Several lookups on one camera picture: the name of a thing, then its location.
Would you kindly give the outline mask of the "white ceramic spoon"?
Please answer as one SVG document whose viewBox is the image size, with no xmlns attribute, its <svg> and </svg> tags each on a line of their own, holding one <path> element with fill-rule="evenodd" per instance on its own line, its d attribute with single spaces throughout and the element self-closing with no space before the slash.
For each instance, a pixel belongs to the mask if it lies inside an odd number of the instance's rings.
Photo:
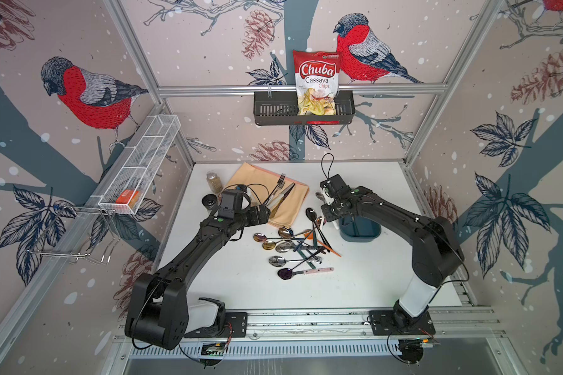
<svg viewBox="0 0 563 375">
<path fill-rule="evenodd" d="M 334 202 L 326 203 L 322 206 L 322 213 L 327 223 L 332 223 L 336 230 L 339 230 L 339 220 L 341 215 L 338 214 Z"/>
</svg>

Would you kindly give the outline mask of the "teal plastic storage box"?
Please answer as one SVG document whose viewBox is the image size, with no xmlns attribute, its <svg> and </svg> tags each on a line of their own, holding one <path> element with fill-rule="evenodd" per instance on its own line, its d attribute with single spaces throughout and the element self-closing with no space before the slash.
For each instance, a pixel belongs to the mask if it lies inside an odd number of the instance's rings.
<svg viewBox="0 0 563 375">
<path fill-rule="evenodd" d="M 382 227 L 364 217 L 344 217 L 339 221 L 339 231 L 346 242 L 372 242 L 382 234 Z"/>
</svg>

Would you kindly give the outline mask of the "black spoon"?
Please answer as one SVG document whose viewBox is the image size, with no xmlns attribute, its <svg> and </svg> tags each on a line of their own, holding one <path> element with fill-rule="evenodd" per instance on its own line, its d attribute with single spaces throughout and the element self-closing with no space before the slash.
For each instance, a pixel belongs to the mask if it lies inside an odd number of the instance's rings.
<svg viewBox="0 0 563 375">
<path fill-rule="evenodd" d="M 312 208 L 306 208 L 306 216 L 309 219 L 309 221 L 312 223 L 312 231 L 311 231 L 311 237 L 313 240 L 313 246 L 315 248 L 318 247 L 318 241 L 317 241 L 317 214 L 316 212 L 312 209 Z"/>
</svg>

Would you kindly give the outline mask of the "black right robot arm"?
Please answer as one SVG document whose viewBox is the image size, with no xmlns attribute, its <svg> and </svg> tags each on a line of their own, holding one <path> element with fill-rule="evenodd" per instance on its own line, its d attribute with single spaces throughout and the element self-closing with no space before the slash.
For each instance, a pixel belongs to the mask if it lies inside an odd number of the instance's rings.
<svg viewBox="0 0 563 375">
<path fill-rule="evenodd" d="M 393 307 L 393 320 L 400 328 L 419 320 L 449 276 L 464 263 L 453 224 L 443 217 L 426 217 L 390 203 L 372 190 L 351 188 L 341 176 L 320 183 L 330 202 L 322 206 L 328 222 L 345 217 L 363 217 L 400 236 L 412 248 L 414 276 Z"/>
</svg>

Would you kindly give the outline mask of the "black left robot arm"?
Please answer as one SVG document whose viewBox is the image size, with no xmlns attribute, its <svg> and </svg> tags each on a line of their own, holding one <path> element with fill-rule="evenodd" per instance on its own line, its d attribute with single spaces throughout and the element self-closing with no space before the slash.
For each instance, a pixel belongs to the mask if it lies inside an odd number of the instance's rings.
<svg viewBox="0 0 563 375">
<path fill-rule="evenodd" d="M 244 205 L 249 202 L 244 190 L 223 191 L 191 242 L 164 267 L 136 279 L 124 328 L 127 337 L 145 342 L 146 348 L 171 350 L 187 333 L 217 337 L 228 330 L 225 303 L 200 298 L 198 305 L 190 306 L 188 290 L 209 259 L 234 241 L 237 232 L 269 221 L 271 210 L 264 203 Z"/>
</svg>

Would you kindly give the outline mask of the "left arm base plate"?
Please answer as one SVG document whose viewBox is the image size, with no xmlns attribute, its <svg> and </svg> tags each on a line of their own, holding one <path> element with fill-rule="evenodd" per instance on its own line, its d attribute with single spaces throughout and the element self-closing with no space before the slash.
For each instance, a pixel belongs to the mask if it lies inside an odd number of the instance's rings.
<svg viewBox="0 0 563 375">
<path fill-rule="evenodd" d="M 213 325 L 186 333 L 184 338 L 244 338 L 247 320 L 247 312 L 226 312 L 225 317 L 217 317 Z"/>
</svg>

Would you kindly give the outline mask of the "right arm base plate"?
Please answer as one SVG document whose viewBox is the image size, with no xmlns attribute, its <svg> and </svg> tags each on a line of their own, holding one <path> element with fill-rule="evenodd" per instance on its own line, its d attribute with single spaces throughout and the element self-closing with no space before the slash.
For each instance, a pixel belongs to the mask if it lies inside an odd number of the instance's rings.
<svg viewBox="0 0 563 375">
<path fill-rule="evenodd" d="M 392 309 L 371 310 L 366 322 L 372 327 L 374 336 L 436 334 L 428 310 L 419 317 L 410 317 L 406 313 L 395 312 Z"/>
</svg>

